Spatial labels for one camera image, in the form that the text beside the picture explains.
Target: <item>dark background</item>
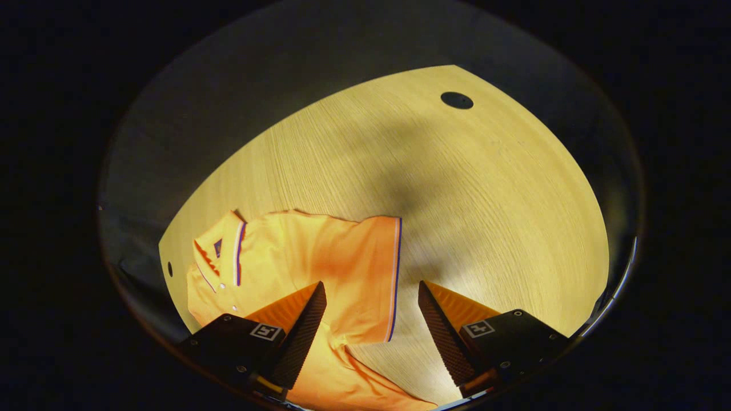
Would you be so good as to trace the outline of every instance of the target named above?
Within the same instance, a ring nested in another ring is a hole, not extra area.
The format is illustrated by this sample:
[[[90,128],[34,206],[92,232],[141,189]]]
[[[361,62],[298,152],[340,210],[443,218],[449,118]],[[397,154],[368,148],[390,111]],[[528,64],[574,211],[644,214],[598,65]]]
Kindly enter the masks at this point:
[[[129,314],[101,263],[94,209],[107,140],[145,84],[265,3],[1,6],[6,196],[20,205],[6,217],[10,409],[246,408]],[[729,10],[690,1],[472,3],[595,79],[629,124],[649,191],[645,249],[619,305],[554,369],[493,406],[722,408]]]

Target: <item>shirt collar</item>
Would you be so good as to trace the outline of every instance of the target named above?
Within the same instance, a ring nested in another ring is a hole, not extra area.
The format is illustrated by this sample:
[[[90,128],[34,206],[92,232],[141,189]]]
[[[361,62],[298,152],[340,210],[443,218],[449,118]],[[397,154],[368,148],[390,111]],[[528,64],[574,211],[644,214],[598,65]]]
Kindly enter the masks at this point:
[[[246,223],[233,211],[227,212],[216,224],[193,240],[193,256],[203,279],[216,293],[224,287],[240,285],[239,252]],[[214,244],[221,241],[220,257]]]

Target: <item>wood grain surface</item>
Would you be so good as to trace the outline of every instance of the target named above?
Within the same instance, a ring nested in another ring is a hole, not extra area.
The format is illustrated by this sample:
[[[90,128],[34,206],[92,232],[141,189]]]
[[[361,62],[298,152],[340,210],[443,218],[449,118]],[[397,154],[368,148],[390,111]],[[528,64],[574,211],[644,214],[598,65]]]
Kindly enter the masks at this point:
[[[446,91],[469,96],[474,107],[444,104]],[[167,286],[191,331],[200,328],[186,307],[192,239],[227,210],[251,220],[294,208],[352,221],[403,217],[393,340],[349,351],[437,404],[461,395],[417,306],[421,279],[500,312],[525,309],[567,336],[607,282],[607,234],[581,169],[530,112],[456,66],[401,72],[326,97],[212,173],[159,243]]]

